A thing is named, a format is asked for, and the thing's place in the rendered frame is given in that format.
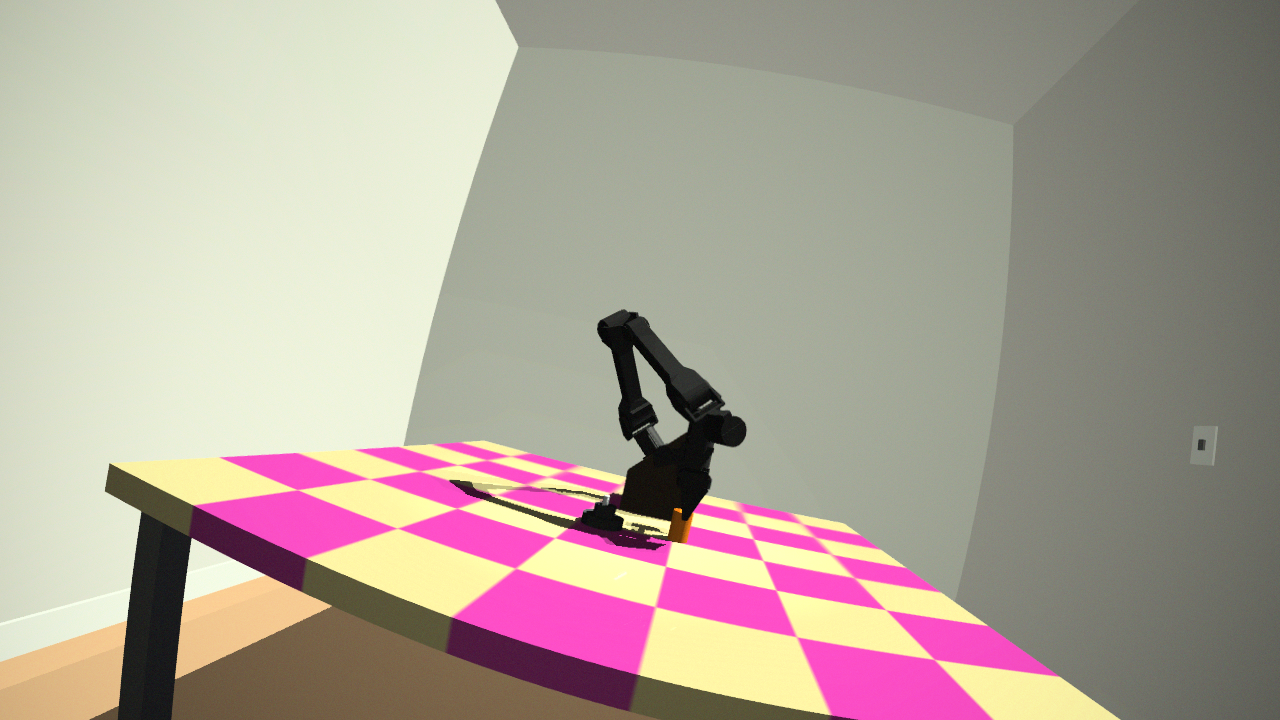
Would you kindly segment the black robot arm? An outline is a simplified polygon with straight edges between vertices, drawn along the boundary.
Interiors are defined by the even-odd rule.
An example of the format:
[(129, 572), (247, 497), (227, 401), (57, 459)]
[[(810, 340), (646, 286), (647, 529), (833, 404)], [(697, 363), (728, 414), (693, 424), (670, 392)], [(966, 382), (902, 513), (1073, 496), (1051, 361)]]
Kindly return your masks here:
[[(611, 348), (614, 360), (622, 395), (618, 407), (622, 434), (627, 441), (635, 438), (645, 457), (653, 454), (654, 468), (673, 464), (684, 468), (686, 447), (682, 442), (681, 448), (669, 448), (668, 442), (664, 443), (654, 429), (659, 421), (652, 404), (643, 397), (634, 346), (666, 383), (666, 395), (672, 406), (689, 421), (689, 437), (727, 447), (742, 443), (746, 437), (742, 419), (733, 416), (730, 410), (721, 410), (724, 406), (721, 395), (698, 372), (678, 363), (652, 331), (645, 316), (622, 309), (603, 318), (596, 325), (602, 342)], [(709, 401), (712, 402), (704, 407)], [(645, 427), (646, 424), (649, 425)], [(639, 430), (640, 428), (643, 429)], [(635, 430), (637, 432), (632, 434)]]

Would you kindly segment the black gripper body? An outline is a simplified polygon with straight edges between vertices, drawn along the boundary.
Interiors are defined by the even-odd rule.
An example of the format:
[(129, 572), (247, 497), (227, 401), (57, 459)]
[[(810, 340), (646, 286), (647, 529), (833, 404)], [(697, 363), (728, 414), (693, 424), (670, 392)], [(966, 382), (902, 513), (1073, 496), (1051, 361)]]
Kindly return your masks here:
[(686, 437), (684, 445), (684, 468), (676, 468), (676, 483), (698, 489), (710, 489), (710, 457), (714, 454), (714, 443)]

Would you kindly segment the grey stepped pedestal with shaft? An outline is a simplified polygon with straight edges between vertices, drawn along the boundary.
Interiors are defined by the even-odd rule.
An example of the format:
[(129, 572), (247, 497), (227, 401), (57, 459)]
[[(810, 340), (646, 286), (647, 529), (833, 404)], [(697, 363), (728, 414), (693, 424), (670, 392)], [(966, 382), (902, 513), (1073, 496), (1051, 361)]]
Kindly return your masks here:
[(623, 530), (625, 519), (616, 514), (617, 506), (609, 500), (611, 495), (604, 495), (603, 502), (595, 502), (594, 509), (582, 510), (582, 524), (602, 530)]

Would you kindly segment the orange knob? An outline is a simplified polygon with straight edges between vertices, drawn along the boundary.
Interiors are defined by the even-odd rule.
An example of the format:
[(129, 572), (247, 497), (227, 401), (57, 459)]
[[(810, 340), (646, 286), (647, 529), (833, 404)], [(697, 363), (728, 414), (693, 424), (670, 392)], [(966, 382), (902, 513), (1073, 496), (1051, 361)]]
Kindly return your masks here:
[(682, 509), (675, 509), (667, 539), (678, 543), (687, 543), (691, 521), (692, 521), (692, 515), (691, 518), (689, 518), (689, 521), (684, 521)]

